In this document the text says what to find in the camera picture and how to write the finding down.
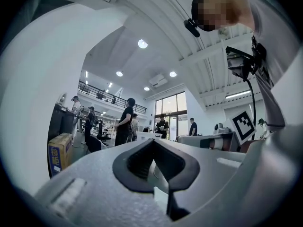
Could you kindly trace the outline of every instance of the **indoor office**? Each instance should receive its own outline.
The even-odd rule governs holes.
[[[271,0],[235,0],[249,16],[226,26],[203,24],[201,1],[16,9],[0,45],[0,158],[27,222],[256,226],[290,209],[303,163],[296,31],[278,26],[278,4],[256,22]],[[267,39],[273,21],[281,36]]]

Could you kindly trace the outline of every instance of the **black hair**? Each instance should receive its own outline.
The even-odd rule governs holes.
[[[129,98],[127,101],[128,105],[130,105],[131,107],[134,107],[134,105],[136,104],[136,100],[134,100],[133,98]]]
[[[198,20],[198,3],[201,0],[193,0],[191,3],[191,16],[193,21],[196,23],[196,21]],[[214,30],[214,26],[210,26],[210,25],[200,25],[199,28],[203,29],[204,31],[213,31]]]

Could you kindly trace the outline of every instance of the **black t-shirt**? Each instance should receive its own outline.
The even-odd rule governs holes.
[[[156,127],[158,127],[158,130],[157,130],[156,133],[157,134],[162,134],[162,137],[165,138],[166,135],[167,135],[167,132],[166,131],[161,131],[160,130],[161,126],[164,126],[165,129],[168,129],[169,128],[169,123],[166,122],[165,120],[163,120],[163,121],[158,122],[157,125],[156,125]]]
[[[189,136],[191,136],[191,134],[193,133],[193,129],[196,129],[195,133],[194,133],[194,136],[197,136],[197,124],[196,124],[196,122],[193,122],[191,124],[190,130],[189,130]]]
[[[126,115],[127,115],[127,114],[130,114],[130,115],[131,115],[131,119],[130,119],[127,123],[120,125],[120,126],[118,127],[117,131],[129,131],[130,123],[131,123],[131,121],[133,120],[133,114],[134,114],[134,111],[133,111],[133,108],[132,108],[132,107],[129,106],[129,107],[127,107],[127,108],[124,110],[124,112],[123,112],[123,114],[122,114],[122,117],[121,117],[121,119],[120,119],[119,122],[122,122],[122,121],[126,118]]]

